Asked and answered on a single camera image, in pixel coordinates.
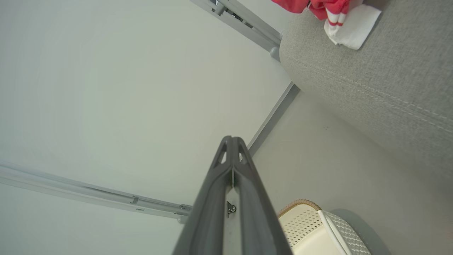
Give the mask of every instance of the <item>gray plastic frame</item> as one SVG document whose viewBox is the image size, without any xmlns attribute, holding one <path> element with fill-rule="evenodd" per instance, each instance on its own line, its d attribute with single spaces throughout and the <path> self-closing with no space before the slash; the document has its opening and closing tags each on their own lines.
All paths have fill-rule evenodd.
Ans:
<svg viewBox="0 0 453 255">
<path fill-rule="evenodd" d="M 242 254 L 292 254 L 244 141 L 231 136 L 220 143 L 173 254 L 222 254 L 225 195 L 231 188 L 240 198 Z"/>
</svg>

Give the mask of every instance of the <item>ceiling track rail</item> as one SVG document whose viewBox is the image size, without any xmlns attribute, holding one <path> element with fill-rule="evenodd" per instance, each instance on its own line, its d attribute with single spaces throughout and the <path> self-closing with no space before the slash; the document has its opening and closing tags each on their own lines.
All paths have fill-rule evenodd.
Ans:
<svg viewBox="0 0 453 255">
<path fill-rule="evenodd" d="M 281 34 L 237 0 L 191 0 L 280 61 Z"/>
<path fill-rule="evenodd" d="M 177 219 L 185 223 L 192 206 L 75 181 L 0 160 L 0 183 L 127 211 Z"/>
</svg>

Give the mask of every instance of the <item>wall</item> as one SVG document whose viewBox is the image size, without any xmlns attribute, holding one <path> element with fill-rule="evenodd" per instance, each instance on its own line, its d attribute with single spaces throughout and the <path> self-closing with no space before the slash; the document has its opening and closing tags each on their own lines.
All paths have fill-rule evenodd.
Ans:
<svg viewBox="0 0 453 255">
<path fill-rule="evenodd" d="M 290 79 L 188 0 L 2 1 L 0 159 L 192 204 Z"/>
<path fill-rule="evenodd" d="M 0 254 L 170 254 L 183 225 L 0 184 Z"/>
<path fill-rule="evenodd" d="M 453 201 L 300 92 L 254 155 L 276 211 L 308 199 L 348 221 L 371 254 L 453 254 Z"/>
</svg>

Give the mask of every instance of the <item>metal bracket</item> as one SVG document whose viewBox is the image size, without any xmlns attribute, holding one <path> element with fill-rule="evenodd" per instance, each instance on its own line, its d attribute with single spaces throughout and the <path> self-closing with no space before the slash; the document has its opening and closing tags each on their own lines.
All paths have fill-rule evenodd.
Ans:
<svg viewBox="0 0 453 255">
<path fill-rule="evenodd" d="M 190 205 L 179 205 L 179 208 L 181 210 L 185 210 L 185 212 L 181 213 L 181 212 L 175 212 L 176 214 L 180 214 L 180 215 L 188 215 L 190 213 L 190 211 L 192 210 L 192 206 Z"/>
<path fill-rule="evenodd" d="M 227 201 L 226 207 L 227 207 L 228 218 L 229 218 L 231 213 L 236 212 L 236 206 L 232 205 L 230 202 Z"/>
<path fill-rule="evenodd" d="M 247 9 L 238 0 L 191 0 L 210 14 L 232 27 L 280 61 L 280 33 Z"/>
</svg>

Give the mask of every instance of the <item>gray woven fabric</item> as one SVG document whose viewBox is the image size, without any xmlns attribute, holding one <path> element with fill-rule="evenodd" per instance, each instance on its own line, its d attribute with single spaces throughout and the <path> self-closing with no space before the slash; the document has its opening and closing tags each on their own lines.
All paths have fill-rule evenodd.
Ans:
<svg viewBox="0 0 453 255">
<path fill-rule="evenodd" d="M 357 51 L 334 45 L 323 22 L 304 11 L 284 33 L 281 63 L 304 92 L 393 155 L 451 183 L 452 6 L 380 2 L 382 14 Z"/>
</svg>

